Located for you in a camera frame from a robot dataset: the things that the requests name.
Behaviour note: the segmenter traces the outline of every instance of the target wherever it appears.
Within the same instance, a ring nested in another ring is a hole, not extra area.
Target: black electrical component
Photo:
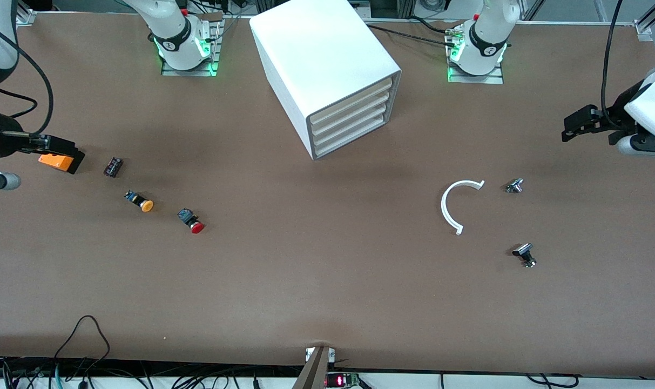
[[[121,158],[113,157],[109,165],[104,169],[104,175],[107,177],[116,177],[120,166],[123,165],[123,160]]]
[[[327,373],[325,387],[352,387],[359,384],[359,375],[351,373]]]

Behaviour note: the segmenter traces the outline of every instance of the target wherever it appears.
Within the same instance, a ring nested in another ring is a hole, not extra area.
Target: metal knob
[[[530,250],[534,248],[533,244],[520,244],[519,247],[512,250],[512,255],[524,259],[524,267],[536,266],[536,259],[531,256]]]
[[[523,182],[524,182],[524,179],[513,180],[513,182],[510,182],[510,184],[507,184],[507,186],[505,186],[505,192],[507,192],[507,193],[521,193],[522,192]]]

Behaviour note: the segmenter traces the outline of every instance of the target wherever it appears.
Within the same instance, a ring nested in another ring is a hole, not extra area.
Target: white ring segment
[[[450,190],[458,186],[470,186],[473,187],[475,190],[479,190],[481,189],[481,187],[483,187],[483,184],[485,184],[484,180],[482,180],[481,182],[473,182],[473,180],[460,180],[460,182],[455,182],[454,184],[451,184],[450,187],[443,194],[443,199],[440,201],[440,209],[443,210],[443,217],[445,217],[445,220],[447,220],[448,223],[450,223],[450,226],[456,229],[456,234],[461,234],[461,231],[464,229],[464,226],[457,223],[453,219],[453,217],[450,216],[450,212],[448,212],[448,194],[450,193]]]

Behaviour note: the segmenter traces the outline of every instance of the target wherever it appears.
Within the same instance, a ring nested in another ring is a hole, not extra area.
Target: white storage box
[[[347,0],[290,0],[251,17],[251,31],[312,159],[389,121],[401,69]]]

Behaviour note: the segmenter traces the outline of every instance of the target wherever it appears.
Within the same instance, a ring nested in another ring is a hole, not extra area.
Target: cable connector
[[[445,30],[445,35],[448,37],[457,37],[461,38],[464,36],[464,31],[462,30],[455,30],[455,29],[446,29]]]

